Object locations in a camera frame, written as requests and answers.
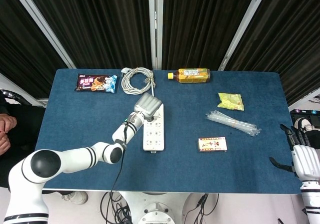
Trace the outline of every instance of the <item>green snack bag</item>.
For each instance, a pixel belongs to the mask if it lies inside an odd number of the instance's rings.
[[[230,110],[244,111],[245,107],[242,103],[241,94],[218,93],[221,103],[218,108],[226,108]]]

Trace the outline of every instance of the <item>person's hand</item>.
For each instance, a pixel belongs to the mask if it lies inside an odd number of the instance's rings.
[[[0,132],[8,133],[12,128],[17,125],[15,117],[11,117],[6,113],[0,114]]]
[[[0,156],[8,151],[10,148],[10,141],[5,132],[0,132]]]

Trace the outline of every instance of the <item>small box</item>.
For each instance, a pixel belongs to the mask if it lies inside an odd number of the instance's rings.
[[[227,142],[225,137],[219,138],[199,138],[198,139],[199,152],[215,152],[227,151]]]

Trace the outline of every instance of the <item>person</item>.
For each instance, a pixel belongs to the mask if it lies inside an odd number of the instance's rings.
[[[298,118],[294,122],[294,127],[306,134],[311,147],[320,149],[320,131],[316,130],[307,118]]]
[[[44,114],[43,107],[7,103],[0,90],[0,187],[9,188],[11,168],[35,151]],[[74,204],[88,200],[86,192],[59,193],[62,199]]]

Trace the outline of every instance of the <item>plastic straw bundle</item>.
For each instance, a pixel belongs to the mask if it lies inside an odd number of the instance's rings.
[[[238,121],[216,110],[214,112],[207,113],[206,116],[211,121],[237,128],[253,137],[258,135],[261,131],[261,129],[257,129],[255,124]]]

